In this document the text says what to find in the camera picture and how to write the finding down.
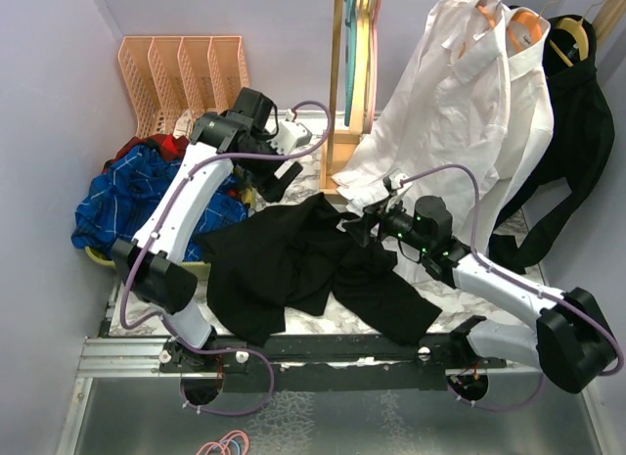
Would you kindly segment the hanging black shirt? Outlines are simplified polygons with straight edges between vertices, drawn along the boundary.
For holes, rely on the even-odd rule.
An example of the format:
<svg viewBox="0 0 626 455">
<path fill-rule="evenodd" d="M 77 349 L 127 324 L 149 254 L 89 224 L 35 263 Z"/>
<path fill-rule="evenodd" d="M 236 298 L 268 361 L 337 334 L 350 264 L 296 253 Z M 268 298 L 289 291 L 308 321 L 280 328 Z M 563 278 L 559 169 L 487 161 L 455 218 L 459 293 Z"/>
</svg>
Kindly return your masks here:
<svg viewBox="0 0 626 455">
<path fill-rule="evenodd" d="M 613 146 L 613 118 L 598 83 L 597 35 L 586 20 L 582 28 L 589 54 L 583 60 L 572 56 L 571 66 L 550 44 L 545 46 L 543 67 L 554 113 L 553 138 L 532 173 L 500 211 L 496 224 L 517 213 L 543 185 L 563 178 L 570 194 L 531 228 L 521 245 L 513 236 L 494 233 L 490 237 L 489 258 L 518 274 L 548 254 L 572 214 L 593 192 Z"/>
</svg>

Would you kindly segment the green laundry basket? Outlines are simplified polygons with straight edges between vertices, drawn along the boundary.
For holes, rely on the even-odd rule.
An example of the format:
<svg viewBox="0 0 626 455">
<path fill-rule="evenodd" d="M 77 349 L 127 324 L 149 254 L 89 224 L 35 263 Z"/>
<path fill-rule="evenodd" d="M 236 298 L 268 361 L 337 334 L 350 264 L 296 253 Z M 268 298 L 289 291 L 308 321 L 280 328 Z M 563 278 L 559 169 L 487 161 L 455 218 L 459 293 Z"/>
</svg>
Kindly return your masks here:
<svg viewBox="0 0 626 455">
<path fill-rule="evenodd" d="M 242 202 L 248 207 L 255 207 L 255 191 L 251 187 L 246 187 L 244 190 L 242 190 L 241 198 Z M 86 247 L 84 250 L 87 256 L 95 263 L 109 269 L 114 269 L 113 261 L 99 250 L 93 249 L 91 247 Z M 181 264 L 181 267 L 195 274 L 199 281 L 206 281 L 208 279 L 210 271 L 210 265 L 208 263 L 205 263 L 203 261 L 183 262 Z"/>
</svg>

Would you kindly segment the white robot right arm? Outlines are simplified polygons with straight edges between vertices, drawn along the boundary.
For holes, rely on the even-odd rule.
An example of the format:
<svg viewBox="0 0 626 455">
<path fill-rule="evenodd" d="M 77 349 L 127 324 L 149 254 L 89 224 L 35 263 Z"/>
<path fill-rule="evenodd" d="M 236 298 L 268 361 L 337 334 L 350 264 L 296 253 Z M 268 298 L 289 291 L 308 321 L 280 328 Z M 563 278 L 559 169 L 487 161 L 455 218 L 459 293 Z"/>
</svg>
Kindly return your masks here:
<svg viewBox="0 0 626 455">
<path fill-rule="evenodd" d="M 449 344 L 451 360 L 470 368 L 483 357 L 534 367 L 557 387 L 578 393 L 599 376 L 619 372 L 622 350 L 595 298 L 568 293 L 521 277 L 474 253 L 452 234 L 452 215 L 442 199 L 425 196 L 413 213 L 387 198 L 369 205 L 342 228 L 361 246 L 392 237 L 416 250 L 433 279 L 480 296 L 512 314 L 520 325 L 484 317 L 468 320 Z"/>
</svg>

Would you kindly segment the blue plaid shirt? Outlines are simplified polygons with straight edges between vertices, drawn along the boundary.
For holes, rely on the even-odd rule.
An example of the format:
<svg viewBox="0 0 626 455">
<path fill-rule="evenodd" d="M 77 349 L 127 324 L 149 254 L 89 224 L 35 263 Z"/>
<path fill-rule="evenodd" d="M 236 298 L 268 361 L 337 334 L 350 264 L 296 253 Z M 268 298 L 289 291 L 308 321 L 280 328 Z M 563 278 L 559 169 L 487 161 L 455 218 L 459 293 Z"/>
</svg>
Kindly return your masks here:
<svg viewBox="0 0 626 455">
<path fill-rule="evenodd" d="M 111 255 L 115 240 L 131 241 L 149 219 L 179 171 L 181 160 L 163 160 L 156 150 L 136 146 L 95 177 L 87 197 L 75 210 L 73 246 Z M 234 225 L 248 218 L 242 202 L 242 180 L 230 175 L 206 205 L 193 235 Z"/>
</svg>

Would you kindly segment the aluminium rail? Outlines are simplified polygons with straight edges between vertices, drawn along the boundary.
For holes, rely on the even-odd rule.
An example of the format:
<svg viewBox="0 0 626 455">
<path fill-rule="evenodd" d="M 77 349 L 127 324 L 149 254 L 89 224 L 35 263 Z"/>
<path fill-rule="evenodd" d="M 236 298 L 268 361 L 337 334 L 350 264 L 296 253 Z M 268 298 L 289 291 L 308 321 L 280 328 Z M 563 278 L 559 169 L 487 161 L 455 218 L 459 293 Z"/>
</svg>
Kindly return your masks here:
<svg viewBox="0 0 626 455">
<path fill-rule="evenodd" d="M 193 401 L 161 373 L 163 335 L 101 333 L 79 358 L 62 454 L 193 454 L 234 430 L 248 454 L 621 454 L 621 425 L 596 387 L 571 395 L 506 364 L 486 384 L 458 374 L 443 390 L 212 392 Z"/>
</svg>

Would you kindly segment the pink hanger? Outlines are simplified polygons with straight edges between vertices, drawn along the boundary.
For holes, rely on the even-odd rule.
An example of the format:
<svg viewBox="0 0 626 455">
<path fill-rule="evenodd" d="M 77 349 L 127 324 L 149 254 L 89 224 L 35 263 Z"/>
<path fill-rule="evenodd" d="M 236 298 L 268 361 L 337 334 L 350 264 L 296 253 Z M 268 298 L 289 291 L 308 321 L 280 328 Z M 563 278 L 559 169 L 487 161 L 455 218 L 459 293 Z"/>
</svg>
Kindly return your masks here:
<svg viewBox="0 0 626 455">
<path fill-rule="evenodd" d="M 380 15 L 380 7 L 382 0 L 371 0 L 371 69 L 370 69 L 370 87 L 369 87 L 369 119 L 368 128 L 372 129 L 376 114 L 376 101 L 378 91 L 378 60 L 379 60 L 379 43 L 378 43 L 378 21 Z"/>
</svg>

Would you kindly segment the white shirt behind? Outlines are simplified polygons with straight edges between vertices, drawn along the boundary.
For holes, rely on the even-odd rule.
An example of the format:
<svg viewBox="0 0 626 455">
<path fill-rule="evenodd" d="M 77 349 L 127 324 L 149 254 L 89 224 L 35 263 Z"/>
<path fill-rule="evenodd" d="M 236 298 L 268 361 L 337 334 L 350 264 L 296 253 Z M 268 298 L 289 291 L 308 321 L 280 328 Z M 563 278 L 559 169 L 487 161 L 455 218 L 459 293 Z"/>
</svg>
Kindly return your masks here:
<svg viewBox="0 0 626 455">
<path fill-rule="evenodd" d="M 513 13 L 514 8 L 505 9 L 507 26 Z M 494 164 L 498 179 L 481 196 L 478 204 L 475 248 L 481 253 L 488 252 L 499 214 L 519 192 L 547 151 L 553 136 L 554 114 L 542 64 L 550 24 L 543 17 L 539 18 L 543 31 L 541 40 L 521 52 L 514 49 L 506 30 L 511 80 L 510 118 L 507 137 Z"/>
</svg>

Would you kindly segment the orange hanger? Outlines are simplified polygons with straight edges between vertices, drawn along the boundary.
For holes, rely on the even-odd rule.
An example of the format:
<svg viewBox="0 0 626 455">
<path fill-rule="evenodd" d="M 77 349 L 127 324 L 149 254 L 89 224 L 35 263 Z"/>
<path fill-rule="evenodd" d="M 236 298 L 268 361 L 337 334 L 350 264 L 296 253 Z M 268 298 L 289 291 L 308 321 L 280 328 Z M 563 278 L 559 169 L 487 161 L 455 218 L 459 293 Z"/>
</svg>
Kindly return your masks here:
<svg viewBox="0 0 626 455">
<path fill-rule="evenodd" d="M 517 52 L 537 44 L 543 35 L 539 16 L 526 9 L 514 9 L 507 34 Z"/>
<path fill-rule="evenodd" d="M 469 56 L 478 61 L 500 54 L 505 48 L 506 20 L 500 5 L 476 5 L 469 9 L 461 28 L 460 59 Z"/>
</svg>

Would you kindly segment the pink plastic file organizer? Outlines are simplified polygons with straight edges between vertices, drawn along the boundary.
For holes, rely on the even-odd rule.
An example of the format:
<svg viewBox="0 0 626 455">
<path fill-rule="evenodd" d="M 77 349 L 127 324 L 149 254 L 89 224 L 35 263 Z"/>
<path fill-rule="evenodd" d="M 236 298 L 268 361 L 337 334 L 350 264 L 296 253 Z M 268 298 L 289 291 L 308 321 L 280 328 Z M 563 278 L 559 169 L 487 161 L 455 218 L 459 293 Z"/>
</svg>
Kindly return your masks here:
<svg viewBox="0 0 626 455">
<path fill-rule="evenodd" d="M 181 118 L 222 113 L 249 86 L 239 35 L 126 36 L 117 57 L 139 138 L 172 134 Z"/>
</svg>

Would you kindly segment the white spiral notebook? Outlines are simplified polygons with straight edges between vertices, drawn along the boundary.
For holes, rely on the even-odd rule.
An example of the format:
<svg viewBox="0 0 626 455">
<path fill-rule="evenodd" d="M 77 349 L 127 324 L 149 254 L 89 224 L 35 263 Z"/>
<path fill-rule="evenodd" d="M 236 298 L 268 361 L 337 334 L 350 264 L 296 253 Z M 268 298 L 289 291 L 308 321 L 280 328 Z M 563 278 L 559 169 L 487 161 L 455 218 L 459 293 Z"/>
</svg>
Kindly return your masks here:
<svg viewBox="0 0 626 455">
<path fill-rule="evenodd" d="M 195 125 L 195 118 L 190 109 L 185 110 L 181 116 L 177 119 L 172 135 L 175 138 L 185 137 L 189 138 L 193 132 Z"/>
</svg>

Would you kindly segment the white shirt front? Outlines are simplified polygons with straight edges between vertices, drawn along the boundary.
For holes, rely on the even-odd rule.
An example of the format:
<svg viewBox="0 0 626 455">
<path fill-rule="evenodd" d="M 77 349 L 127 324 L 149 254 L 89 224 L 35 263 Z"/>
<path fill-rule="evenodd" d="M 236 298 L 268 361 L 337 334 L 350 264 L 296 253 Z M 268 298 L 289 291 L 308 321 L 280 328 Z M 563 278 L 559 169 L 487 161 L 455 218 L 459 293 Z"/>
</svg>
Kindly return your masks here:
<svg viewBox="0 0 626 455">
<path fill-rule="evenodd" d="M 461 28 L 470 8 L 501 0 L 440 0 L 429 12 L 425 32 L 370 134 L 358 144 L 333 179 L 348 210 L 384 198 L 382 178 L 400 169 L 408 176 L 439 167 L 413 182 L 404 198 L 442 198 L 453 216 L 454 236 L 471 240 L 474 199 L 498 179 L 495 160 L 510 118 L 510 69 L 505 48 L 478 61 L 460 59 Z"/>
</svg>

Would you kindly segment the black shirt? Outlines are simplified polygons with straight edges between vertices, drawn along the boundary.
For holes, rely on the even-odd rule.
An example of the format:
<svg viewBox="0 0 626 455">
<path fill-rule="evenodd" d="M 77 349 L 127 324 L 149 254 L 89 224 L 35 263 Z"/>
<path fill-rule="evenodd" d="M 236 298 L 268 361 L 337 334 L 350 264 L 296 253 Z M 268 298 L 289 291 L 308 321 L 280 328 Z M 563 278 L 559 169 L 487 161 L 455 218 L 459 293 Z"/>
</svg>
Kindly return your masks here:
<svg viewBox="0 0 626 455">
<path fill-rule="evenodd" d="M 571 66 L 550 44 L 545 46 L 543 67 L 554 113 L 553 138 L 532 173 L 500 211 L 496 224 L 517 213 L 543 185 L 563 178 L 570 194 L 531 228 L 521 245 L 513 236 L 494 233 L 490 237 L 489 258 L 518 274 L 548 254 L 572 214 L 593 192 L 613 146 L 613 118 L 598 83 L 597 35 L 586 20 L 582 28 L 589 54 L 583 60 L 572 56 Z"/>
<path fill-rule="evenodd" d="M 264 345 L 285 330 L 287 308 L 320 317 L 334 297 L 388 339 L 418 343 L 440 308 L 395 272 L 396 252 L 338 229 L 350 216 L 316 194 L 196 235 L 208 308 L 237 338 Z"/>
</svg>

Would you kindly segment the black base bar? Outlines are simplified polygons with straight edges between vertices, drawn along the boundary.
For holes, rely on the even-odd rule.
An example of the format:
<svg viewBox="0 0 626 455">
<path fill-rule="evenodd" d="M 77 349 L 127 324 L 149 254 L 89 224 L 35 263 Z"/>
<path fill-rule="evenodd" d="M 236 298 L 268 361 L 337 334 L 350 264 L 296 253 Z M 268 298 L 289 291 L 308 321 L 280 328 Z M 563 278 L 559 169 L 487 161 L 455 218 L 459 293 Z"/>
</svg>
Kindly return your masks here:
<svg viewBox="0 0 626 455">
<path fill-rule="evenodd" d="M 219 336 L 211 345 L 215 354 L 202 355 L 167 341 L 158 358 L 159 371 L 181 377 L 196 402 L 217 391 L 443 390 L 455 374 L 484 387 L 484 372 L 506 365 L 478 357 L 458 332 L 427 334 L 416 345 L 372 334 L 280 335 L 262 347 Z"/>
</svg>

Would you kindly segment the orange hanger left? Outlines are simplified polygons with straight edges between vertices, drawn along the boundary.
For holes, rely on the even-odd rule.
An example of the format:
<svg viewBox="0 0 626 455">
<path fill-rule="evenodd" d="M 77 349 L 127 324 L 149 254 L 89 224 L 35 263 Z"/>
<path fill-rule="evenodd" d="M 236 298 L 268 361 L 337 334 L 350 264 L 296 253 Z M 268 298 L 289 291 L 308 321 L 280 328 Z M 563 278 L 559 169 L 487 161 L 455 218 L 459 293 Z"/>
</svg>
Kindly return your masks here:
<svg viewBox="0 0 626 455">
<path fill-rule="evenodd" d="M 476 5 L 469 9 L 461 28 L 460 59 L 469 56 L 478 61 L 500 54 L 505 48 L 506 20 L 500 5 Z"/>
</svg>

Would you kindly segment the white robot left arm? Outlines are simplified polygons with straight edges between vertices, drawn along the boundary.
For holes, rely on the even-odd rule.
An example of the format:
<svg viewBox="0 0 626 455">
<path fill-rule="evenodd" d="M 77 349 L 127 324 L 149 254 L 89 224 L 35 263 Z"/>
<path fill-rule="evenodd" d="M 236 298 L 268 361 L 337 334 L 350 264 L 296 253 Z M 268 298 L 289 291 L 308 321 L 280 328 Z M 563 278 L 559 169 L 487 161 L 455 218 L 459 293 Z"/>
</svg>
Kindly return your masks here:
<svg viewBox="0 0 626 455">
<path fill-rule="evenodd" d="M 213 327 L 193 301 L 198 278 L 182 262 L 209 201 L 235 168 L 268 202 L 279 201 L 301 171 L 295 162 L 281 176 L 275 174 L 288 154 L 312 138 L 294 112 L 267 130 L 275 109 L 268 97 L 244 88 L 230 110 L 202 115 L 156 209 L 131 240 L 118 239 L 112 247 L 123 294 L 148 303 L 148 315 L 163 319 L 172 335 L 186 342 L 182 359 L 198 372 L 215 362 L 216 348 L 209 341 Z"/>
</svg>

